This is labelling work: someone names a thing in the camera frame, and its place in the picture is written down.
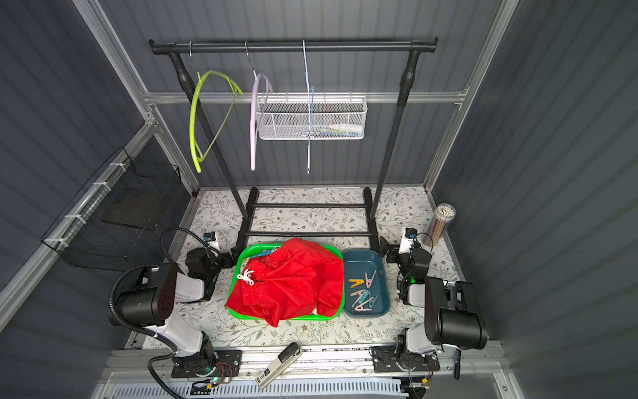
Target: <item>clothes hanger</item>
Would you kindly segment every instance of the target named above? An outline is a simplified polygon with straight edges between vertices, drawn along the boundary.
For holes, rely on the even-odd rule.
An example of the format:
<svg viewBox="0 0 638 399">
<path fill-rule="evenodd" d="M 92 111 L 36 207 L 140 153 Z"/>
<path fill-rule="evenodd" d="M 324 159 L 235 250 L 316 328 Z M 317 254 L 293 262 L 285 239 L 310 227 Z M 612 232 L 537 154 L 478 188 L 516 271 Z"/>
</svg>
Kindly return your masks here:
<svg viewBox="0 0 638 399">
<path fill-rule="evenodd" d="M 235 100 L 237 99 L 237 95 L 244 94 L 244 92 L 241 90 L 241 88 L 239 88 L 239 85 L 237 85 L 237 83 L 235 83 L 234 80 L 232 80 L 230 77 L 228 77 L 224 73 L 211 70 L 206 72 L 203 75 L 200 75 L 199 69 L 193 62 L 192 46 L 193 46 L 193 42 L 191 41 L 189 42 L 188 52 L 191 56 L 191 64 L 193 65 L 193 67 L 195 68 L 195 71 L 197 72 L 198 82 L 197 82 L 197 87 L 195 88 L 195 93 L 193 94 L 193 100 L 191 101 L 191 115 L 190 115 L 189 128 L 188 128 L 188 138 L 189 138 L 190 149 L 191 149 L 191 157 L 193 159 L 193 164 L 195 165 L 195 170 L 197 170 L 197 173 L 202 173 L 202 167 L 200 166 L 200 163 L 204 161 L 204 159 L 208 155 L 208 152 L 211 150 L 212 145 L 215 144 L 215 141 L 217 141 L 217 138 L 219 137 L 221 130 L 226 124 L 228 115 L 230 115 L 230 111 L 233 109 L 233 106 L 235 105 Z M 195 117 L 197 114 L 197 102 L 199 100 L 200 91 L 202 90 L 202 85 L 204 84 L 206 79 L 208 79 L 210 75 L 217 75 L 226 79 L 226 81 L 228 82 L 228 85 L 230 86 L 230 90 L 233 92 L 235 96 L 233 97 L 233 102 L 230 104 L 230 108 L 228 109 L 228 112 L 226 113 L 226 117 L 224 117 L 224 120 L 221 123 L 221 126 L 217 130 L 217 134 L 211 141 L 211 144 L 208 146 L 208 149 L 206 150 L 206 152 L 202 154 L 202 150 L 197 144 L 197 141 L 195 141 Z"/>
<path fill-rule="evenodd" d="M 306 59 L 306 41 L 301 41 L 304 47 L 304 66 L 306 67 L 306 90 L 308 91 L 308 169 L 307 173 L 310 174 L 310 134 L 312 132 L 312 120 L 313 120 L 313 102 L 315 100 L 315 87 L 312 86 L 312 98 L 310 97 L 310 82 L 308 80 L 308 60 Z"/>
<path fill-rule="evenodd" d="M 253 83 L 253 96 L 250 101 L 250 170 L 255 170 L 255 158 L 257 152 L 257 129 L 258 129 L 258 121 L 257 121 L 257 94 L 259 92 L 259 81 L 264 78 L 266 81 L 266 99 L 262 105 L 262 115 L 260 119 L 263 117 L 263 113 L 265 111 L 265 105 L 268 102 L 268 94 L 272 93 L 272 84 L 268 76 L 263 73 L 257 74 L 255 71 L 255 67 L 253 63 L 250 61 L 250 54 L 248 54 L 248 42 L 244 42 L 244 46 L 246 48 L 246 57 L 248 57 L 248 63 L 250 67 L 253 69 L 253 75 L 255 76 L 255 81 Z"/>
</svg>

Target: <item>red cloth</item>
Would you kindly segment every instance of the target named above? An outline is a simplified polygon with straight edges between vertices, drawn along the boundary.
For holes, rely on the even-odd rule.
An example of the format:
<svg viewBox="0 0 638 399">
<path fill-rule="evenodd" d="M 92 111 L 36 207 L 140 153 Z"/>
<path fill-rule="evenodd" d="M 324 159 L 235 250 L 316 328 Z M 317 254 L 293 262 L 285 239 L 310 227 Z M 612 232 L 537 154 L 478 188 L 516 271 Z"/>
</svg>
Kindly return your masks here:
<svg viewBox="0 0 638 399">
<path fill-rule="evenodd" d="M 343 259 L 317 243 L 291 238 L 272 254 L 249 260 L 242 272 L 247 270 L 255 284 L 237 280 L 226 306 L 273 327 L 315 307 L 331 317 L 341 306 Z"/>
</svg>

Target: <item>black wire mesh basket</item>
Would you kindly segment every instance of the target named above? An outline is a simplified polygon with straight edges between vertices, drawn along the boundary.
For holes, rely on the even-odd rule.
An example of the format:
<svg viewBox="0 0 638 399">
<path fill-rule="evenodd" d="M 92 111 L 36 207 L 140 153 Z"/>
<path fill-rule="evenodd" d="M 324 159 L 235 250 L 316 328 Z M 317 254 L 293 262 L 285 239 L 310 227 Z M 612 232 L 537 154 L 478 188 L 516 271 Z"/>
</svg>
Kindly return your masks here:
<svg viewBox="0 0 638 399">
<path fill-rule="evenodd" d="M 77 267 L 125 271 L 162 262 L 160 234 L 182 186 L 179 168 L 130 157 L 108 167 L 108 177 L 70 204 L 42 242 Z M 167 235 L 170 243 L 174 233 Z"/>
</svg>

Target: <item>pink clothespin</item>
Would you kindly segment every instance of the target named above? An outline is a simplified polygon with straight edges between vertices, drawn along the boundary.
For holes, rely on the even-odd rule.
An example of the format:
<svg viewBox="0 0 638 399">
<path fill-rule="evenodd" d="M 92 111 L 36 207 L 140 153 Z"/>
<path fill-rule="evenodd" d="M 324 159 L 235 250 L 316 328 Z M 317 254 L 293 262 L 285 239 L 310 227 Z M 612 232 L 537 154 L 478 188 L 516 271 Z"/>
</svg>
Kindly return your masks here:
<svg viewBox="0 0 638 399">
<path fill-rule="evenodd" d="M 366 287 L 370 288 L 372 286 L 372 281 L 375 280 L 375 275 L 376 275 L 376 270 L 374 274 L 372 274 L 372 278 L 368 278 L 366 273 Z"/>
<path fill-rule="evenodd" d="M 368 298 L 368 299 L 367 299 L 367 301 L 365 301 L 365 302 L 363 302 L 363 303 L 359 304 L 359 305 L 355 308 L 355 310 L 356 310 L 357 312 L 370 312 L 372 309 L 370 309 L 370 308 L 364 308 L 363 306 L 364 306 L 366 303 L 370 302 L 373 298 L 374 298 L 374 297 L 370 297 L 370 298 Z"/>
<path fill-rule="evenodd" d="M 359 302 L 361 300 L 361 296 L 363 295 L 363 291 L 364 290 L 359 290 L 359 291 L 355 291 L 352 294 L 350 294 L 350 296 L 357 296 L 357 299 L 355 300 L 355 302 L 352 304 L 351 308 L 355 307 L 355 305 L 357 304 L 357 302 Z"/>
</svg>

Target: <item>blue clothespin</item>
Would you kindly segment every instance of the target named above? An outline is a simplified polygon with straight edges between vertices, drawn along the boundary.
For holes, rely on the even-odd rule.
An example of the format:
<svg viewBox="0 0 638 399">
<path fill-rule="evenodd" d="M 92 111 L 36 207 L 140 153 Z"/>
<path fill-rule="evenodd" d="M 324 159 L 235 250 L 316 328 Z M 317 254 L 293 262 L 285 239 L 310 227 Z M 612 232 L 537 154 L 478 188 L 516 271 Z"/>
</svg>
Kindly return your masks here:
<svg viewBox="0 0 638 399">
<path fill-rule="evenodd" d="M 376 296 L 373 296 L 372 298 L 370 298 L 370 302 L 367 303 L 370 309 L 372 309 L 372 307 L 375 305 L 375 302 L 376 302 Z"/>
<path fill-rule="evenodd" d="M 358 294 L 359 292 L 361 292 L 361 294 L 359 294 L 359 298 L 352 304 L 352 307 L 365 302 L 370 297 L 370 290 L 361 290 L 358 291 L 356 294 Z"/>
</svg>

